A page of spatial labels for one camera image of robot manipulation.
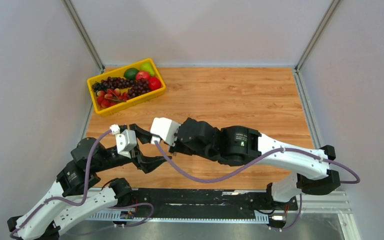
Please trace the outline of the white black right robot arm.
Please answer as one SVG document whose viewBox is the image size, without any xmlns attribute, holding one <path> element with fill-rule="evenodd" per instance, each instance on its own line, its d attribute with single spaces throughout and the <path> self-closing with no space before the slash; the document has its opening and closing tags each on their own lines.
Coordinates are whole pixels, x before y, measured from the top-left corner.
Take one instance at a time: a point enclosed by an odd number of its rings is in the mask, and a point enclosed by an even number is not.
<svg viewBox="0 0 384 240">
<path fill-rule="evenodd" d="M 187 118 L 176 133 L 170 153 L 196 155 L 240 169 L 261 163 L 289 170 L 278 182 L 267 185 L 266 204 L 278 209 L 299 194 L 322 196 L 341 186 L 340 175 L 330 169 L 327 149 L 302 148 L 275 140 L 256 129 L 234 125 L 224 128 Z"/>
</svg>

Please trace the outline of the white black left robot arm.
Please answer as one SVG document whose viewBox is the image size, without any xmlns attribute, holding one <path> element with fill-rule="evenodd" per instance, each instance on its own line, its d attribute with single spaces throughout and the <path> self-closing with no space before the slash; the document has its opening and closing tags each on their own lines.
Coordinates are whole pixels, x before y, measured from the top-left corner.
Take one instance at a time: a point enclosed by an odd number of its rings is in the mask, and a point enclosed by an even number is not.
<svg viewBox="0 0 384 240">
<path fill-rule="evenodd" d="M 114 124 L 105 132 L 116 144 L 106 148 L 100 138 L 83 138 L 71 151 L 72 160 L 57 174 L 46 194 L 27 213 L 8 219 L 14 240 L 57 240 L 79 222 L 104 209 L 120 209 L 130 219 L 141 205 L 125 178 L 114 178 L 95 194 L 89 189 L 100 182 L 98 172 L 134 164 L 149 173 L 168 156 L 144 156 L 138 142 L 152 143 L 153 135 L 132 125 Z"/>
</svg>

